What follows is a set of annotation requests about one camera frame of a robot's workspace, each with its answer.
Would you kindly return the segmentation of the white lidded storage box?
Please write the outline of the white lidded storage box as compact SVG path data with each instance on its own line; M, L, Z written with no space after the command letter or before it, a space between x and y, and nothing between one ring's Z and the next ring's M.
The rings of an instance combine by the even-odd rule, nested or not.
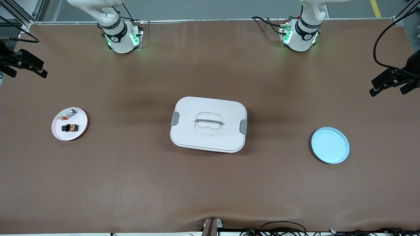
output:
M243 104L188 96L175 105L170 138L179 147L235 153L243 148L247 129Z

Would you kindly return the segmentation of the pink round plate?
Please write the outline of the pink round plate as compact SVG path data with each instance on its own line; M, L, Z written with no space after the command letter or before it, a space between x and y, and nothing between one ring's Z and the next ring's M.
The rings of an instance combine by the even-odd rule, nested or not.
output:
M77 111L77 114L75 114L71 119L69 120L58 120L57 119L57 115L61 112L59 112L53 119L52 124L51 124L51 132L53 134L53 136L55 138L57 138L58 140L61 141L72 141L75 140L77 138L79 138L80 136L82 136L85 131L88 128L89 125L89 118L88 115L86 114L86 112L81 109L81 108L77 108L77 107L70 107L70 108L66 108L66 109L75 109ZM78 127L78 132L62 132L61 127L63 125L66 124L77 124L79 125Z

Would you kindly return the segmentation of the light blue round plate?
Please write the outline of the light blue round plate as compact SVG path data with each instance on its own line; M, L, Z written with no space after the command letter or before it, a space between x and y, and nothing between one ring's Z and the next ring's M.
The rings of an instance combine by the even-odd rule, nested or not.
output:
M350 144L340 130L333 127L322 127L313 133L311 149L322 162L338 164L348 158Z

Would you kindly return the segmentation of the brown table mat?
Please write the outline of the brown table mat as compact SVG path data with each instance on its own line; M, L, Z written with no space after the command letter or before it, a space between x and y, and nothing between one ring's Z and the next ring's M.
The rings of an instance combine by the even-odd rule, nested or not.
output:
M420 229L420 89L371 97L384 68L372 47L392 20L327 20L296 53L255 21L145 26L141 50L119 55L96 25L34 25L45 62L0 87L0 233L195 231L292 221L308 231ZM242 103L244 147L186 149L170 138L175 105L197 96ZM85 133L51 132L83 109ZM311 149L340 130L342 163Z

